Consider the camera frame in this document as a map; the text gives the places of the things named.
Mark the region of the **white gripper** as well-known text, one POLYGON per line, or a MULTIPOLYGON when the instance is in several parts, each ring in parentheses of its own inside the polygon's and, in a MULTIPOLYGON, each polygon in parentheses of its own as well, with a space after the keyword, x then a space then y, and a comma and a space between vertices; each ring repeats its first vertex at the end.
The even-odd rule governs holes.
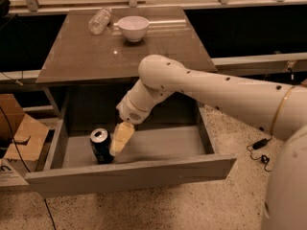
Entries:
POLYGON ((132 104, 129 94, 116 105, 116 109, 119 111, 119 117, 125 122, 118 124, 114 129, 109 149, 112 156, 122 152, 134 133, 134 125, 142 124, 149 116, 149 112, 141 111, 132 104))

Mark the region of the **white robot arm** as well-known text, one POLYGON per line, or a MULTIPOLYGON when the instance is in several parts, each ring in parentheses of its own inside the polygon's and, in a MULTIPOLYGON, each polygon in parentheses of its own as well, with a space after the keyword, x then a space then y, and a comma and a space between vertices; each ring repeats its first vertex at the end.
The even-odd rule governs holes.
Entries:
POLYGON ((119 154, 152 109, 173 93, 259 128, 282 140, 266 193, 261 230, 307 230, 307 88, 186 68, 150 55, 138 66, 139 80, 118 103, 124 121, 115 128, 110 154, 119 154))

